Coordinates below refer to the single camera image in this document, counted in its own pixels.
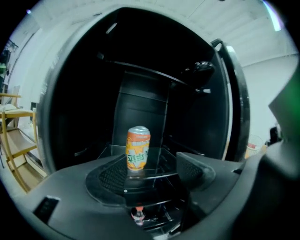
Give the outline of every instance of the small bottle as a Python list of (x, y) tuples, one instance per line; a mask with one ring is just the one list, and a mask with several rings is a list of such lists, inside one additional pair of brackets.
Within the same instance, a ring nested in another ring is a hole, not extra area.
[(135, 223), (139, 226), (143, 225), (143, 219), (145, 218), (145, 213), (143, 212), (144, 207), (135, 207), (131, 210), (131, 217), (135, 220)]

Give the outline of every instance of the white ceiling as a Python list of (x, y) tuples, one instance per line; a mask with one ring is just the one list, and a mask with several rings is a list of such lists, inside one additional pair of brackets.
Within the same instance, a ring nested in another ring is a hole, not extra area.
[(169, 15), (207, 41), (222, 39), (233, 46), (242, 66), (297, 53), (284, 29), (274, 31), (261, 0), (43, 0), (31, 15), (43, 28), (67, 18), (88, 19), (118, 3)]

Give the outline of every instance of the can label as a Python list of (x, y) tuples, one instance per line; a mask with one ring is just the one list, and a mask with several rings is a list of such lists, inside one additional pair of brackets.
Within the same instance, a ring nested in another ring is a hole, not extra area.
[(141, 170), (147, 163), (150, 135), (128, 132), (126, 142), (127, 167), (130, 170)]

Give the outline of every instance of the wooden shelf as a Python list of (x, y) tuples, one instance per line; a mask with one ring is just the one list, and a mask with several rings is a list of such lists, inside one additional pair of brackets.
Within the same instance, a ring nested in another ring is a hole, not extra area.
[[(26, 163), (26, 160), (25, 160), (24, 156), (18, 156), (14, 159), (14, 162), (15, 162), (16, 168), (18, 168), (19, 166)], [(14, 169), (13, 164), (11, 163), (11, 161), (7, 161), (7, 165), (10, 168), (10, 170)]]
[[(3, 133), (0, 134), (1, 142), (4, 142)], [(27, 140), (26, 137), (18, 130), (7, 132), (7, 140), (13, 158), (21, 156), (26, 152), (35, 149), (37, 146), (34, 142)]]
[(10, 93), (0, 93), (0, 97), (20, 98), (20, 95)]
[(32, 117), (32, 116), (33, 116), (33, 111), (25, 111), (22, 109), (5, 111), (5, 118), (20, 118), (20, 117)]
[[(25, 185), (28, 189), (33, 189), (36, 187), (43, 179), (44, 177), (41, 176), (32, 166), (30, 166), (28, 163), (25, 163), (18, 167), (18, 171), (20, 175), (22, 176)], [(18, 179), (16, 177), (15, 171), (12, 171), (13, 176), (15, 179)]]
[(25, 158), (27, 163), (36, 171), (38, 172), (43, 178), (47, 177), (46, 172), (43, 170), (43, 168), (38, 165), (29, 155), (28, 153), (25, 154)]

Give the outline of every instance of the beverage can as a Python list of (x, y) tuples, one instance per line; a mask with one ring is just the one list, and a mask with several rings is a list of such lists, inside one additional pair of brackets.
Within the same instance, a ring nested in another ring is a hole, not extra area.
[(139, 171), (147, 164), (150, 143), (150, 131), (143, 126), (128, 130), (126, 141), (127, 167)]

